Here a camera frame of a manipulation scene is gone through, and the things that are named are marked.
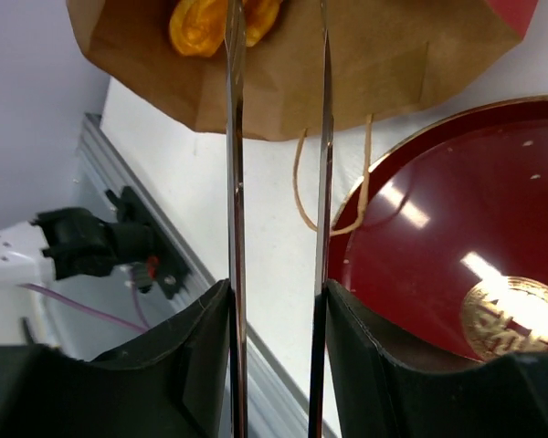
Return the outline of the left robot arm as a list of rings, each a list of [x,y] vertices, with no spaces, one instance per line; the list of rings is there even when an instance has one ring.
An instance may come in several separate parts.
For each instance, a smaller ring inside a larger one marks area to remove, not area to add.
[[[119,263],[111,225],[84,208],[44,212],[0,230],[0,289],[108,276]]]

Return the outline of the metal tongs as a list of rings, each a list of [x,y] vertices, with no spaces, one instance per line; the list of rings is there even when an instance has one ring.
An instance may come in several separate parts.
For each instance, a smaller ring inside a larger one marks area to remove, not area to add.
[[[318,229],[311,337],[311,377],[308,435],[321,437],[328,288],[328,252],[331,237],[333,160],[332,56],[328,3],[321,2],[323,35],[322,123],[319,166]],[[248,435],[248,367],[246,314],[246,260],[243,170],[243,87],[246,60],[246,19],[241,1],[227,5],[227,225],[230,280],[230,372],[233,435]]]

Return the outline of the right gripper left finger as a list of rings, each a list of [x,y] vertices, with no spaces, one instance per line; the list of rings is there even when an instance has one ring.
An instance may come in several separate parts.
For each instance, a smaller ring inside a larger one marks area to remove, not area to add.
[[[229,283],[100,354],[0,346],[0,437],[215,437],[225,388]]]

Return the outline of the red paper bag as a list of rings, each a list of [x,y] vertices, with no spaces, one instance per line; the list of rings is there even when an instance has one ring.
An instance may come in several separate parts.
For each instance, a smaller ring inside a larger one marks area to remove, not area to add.
[[[178,1],[70,1],[79,49],[168,117],[222,133],[225,39],[212,57],[173,47]],[[322,1],[281,1],[273,27],[246,47],[243,132],[289,141],[321,129]],[[348,130],[425,110],[460,93],[525,38],[533,1],[326,1],[334,126]]]

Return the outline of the long twisted bread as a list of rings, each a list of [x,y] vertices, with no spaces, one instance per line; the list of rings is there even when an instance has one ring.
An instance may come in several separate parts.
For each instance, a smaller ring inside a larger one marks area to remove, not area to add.
[[[246,47],[255,46],[273,27],[279,14],[280,0],[244,1]]]

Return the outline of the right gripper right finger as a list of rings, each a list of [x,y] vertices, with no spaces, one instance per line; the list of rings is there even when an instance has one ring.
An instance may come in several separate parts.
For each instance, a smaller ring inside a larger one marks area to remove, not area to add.
[[[344,437],[548,437],[548,353],[479,364],[326,284],[326,343]]]

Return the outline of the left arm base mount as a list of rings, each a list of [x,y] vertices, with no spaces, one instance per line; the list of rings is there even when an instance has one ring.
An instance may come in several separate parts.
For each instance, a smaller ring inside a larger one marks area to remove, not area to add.
[[[131,186],[124,186],[119,196],[112,190],[105,195],[116,209],[109,229],[119,262],[143,264],[146,278],[167,299],[174,298],[191,272],[184,257]]]

